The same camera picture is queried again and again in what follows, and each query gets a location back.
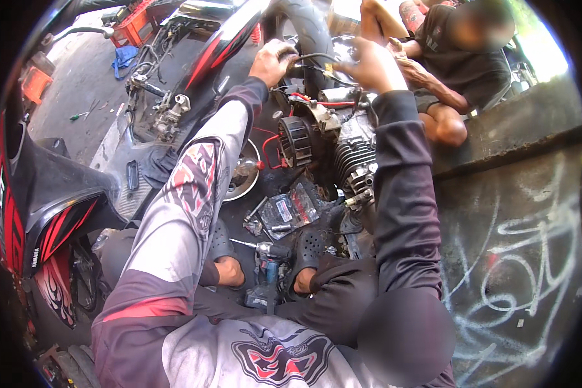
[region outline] black t-shirt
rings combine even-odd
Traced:
[[[446,34],[446,21],[455,10],[450,5],[431,7],[416,30],[423,49],[420,64],[449,89],[468,100],[472,109],[486,108],[504,95],[511,84],[511,71],[502,50],[474,54],[455,47]]]

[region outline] shorts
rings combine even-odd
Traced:
[[[440,102],[437,97],[425,88],[416,89],[413,92],[414,97],[416,97],[416,108],[418,108],[418,113],[427,113],[430,106]]]

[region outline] screwdriver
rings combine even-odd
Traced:
[[[89,112],[80,113],[80,114],[74,114],[73,116],[71,116],[71,117],[69,118],[69,120],[71,120],[71,121],[73,121],[73,120],[78,120],[78,118],[79,118],[80,116],[83,116],[83,115],[85,115],[86,113],[89,113]]]
[[[279,258],[287,260],[291,257],[291,248],[284,246],[284,245],[276,245],[272,244],[271,242],[260,242],[260,243],[246,243],[243,241],[235,240],[234,238],[230,238],[229,240],[247,245],[250,248],[254,248],[258,254],[263,254],[264,256],[271,257],[271,258]]]

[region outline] long sleeve shirt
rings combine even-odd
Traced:
[[[93,322],[102,386],[385,386],[356,351],[298,323],[259,315],[214,324],[192,314],[233,167],[266,99],[257,78],[231,89],[147,209],[121,278]],[[414,96],[388,92],[374,106],[382,123],[375,177],[380,291],[424,287],[440,297],[431,157]],[[454,387],[450,366],[427,386]]]

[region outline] motorcycle tire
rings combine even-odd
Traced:
[[[280,0],[271,4],[261,22],[264,42],[273,38],[283,40],[283,28],[287,20],[293,24],[298,35],[301,55],[326,53],[334,56],[325,16],[309,0]],[[312,59],[322,68],[331,62],[323,57]],[[304,87],[306,94],[316,99],[320,90],[333,88],[334,81],[318,70],[304,69]]]

